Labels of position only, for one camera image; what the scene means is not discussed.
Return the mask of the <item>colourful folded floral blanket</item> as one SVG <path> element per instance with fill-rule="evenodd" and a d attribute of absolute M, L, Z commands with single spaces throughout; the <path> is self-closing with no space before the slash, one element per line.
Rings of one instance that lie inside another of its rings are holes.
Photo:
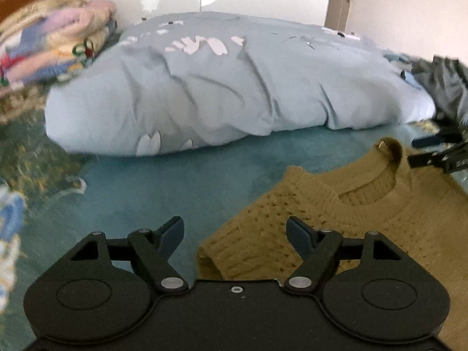
<path fill-rule="evenodd" d="M 1 22 L 1 95 L 91 64 L 117 30 L 111 0 L 37 0 Z"/>

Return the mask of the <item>light blue folded duvet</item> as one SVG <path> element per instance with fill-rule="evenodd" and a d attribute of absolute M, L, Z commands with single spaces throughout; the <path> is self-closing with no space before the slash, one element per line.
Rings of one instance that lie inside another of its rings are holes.
<path fill-rule="evenodd" d="M 70 153 L 149 156 L 314 126 L 430 119 L 423 87 L 370 41 L 231 13 L 149 19 L 50 89 L 48 138 Z"/>

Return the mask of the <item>mustard yellow knit sweater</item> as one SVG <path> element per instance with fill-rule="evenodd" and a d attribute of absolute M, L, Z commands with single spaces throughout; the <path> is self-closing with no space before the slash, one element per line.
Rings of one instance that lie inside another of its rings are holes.
<path fill-rule="evenodd" d="M 206 280 L 285 279 L 301 262 L 285 235 L 291 216 L 357 238 L 384 234 L 437 278 L 450 295 L 441 337 L 467 348 L 467 192 L 452 176 L 413 169 L 411 151 L 383 138 L 361 159 L 321 174 L 289 167 L 274 189 L 200 245 Z"/>

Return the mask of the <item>grey crumpled garment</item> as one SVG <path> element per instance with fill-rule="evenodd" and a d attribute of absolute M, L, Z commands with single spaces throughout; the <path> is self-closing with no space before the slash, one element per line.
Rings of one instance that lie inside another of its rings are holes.
<path fill-rule="evenodd" d="M 467 126 L 467 65 L 434 56 L 432 61 L 415 62 L 412 75 L 432 97 L 438 118 Z"/>

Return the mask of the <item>teal floral bed sheet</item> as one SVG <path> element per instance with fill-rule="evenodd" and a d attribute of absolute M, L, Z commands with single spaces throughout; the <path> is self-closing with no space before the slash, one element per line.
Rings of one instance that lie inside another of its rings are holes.
<path fill-rule="evenodd" d="M 171 262 L 192 281 L 198 245 L 269 191 L 288 166 L 322 173 L 360 158 L 381 137 L 407 144 L 437 131 L 431 121 L 363 131 L 317 127 L 177 154 L 109 158 L 68 154 L 52 143 L 44 103 L 37 88 L 1 100 L 1 183 L 26 203 L 13 246 L 16 283 L 1 314 L 3 350 L 32 342 L 22 303 L 27 288 L 90 232 L 120 238 L 183 217 L 185 238 Z"/>

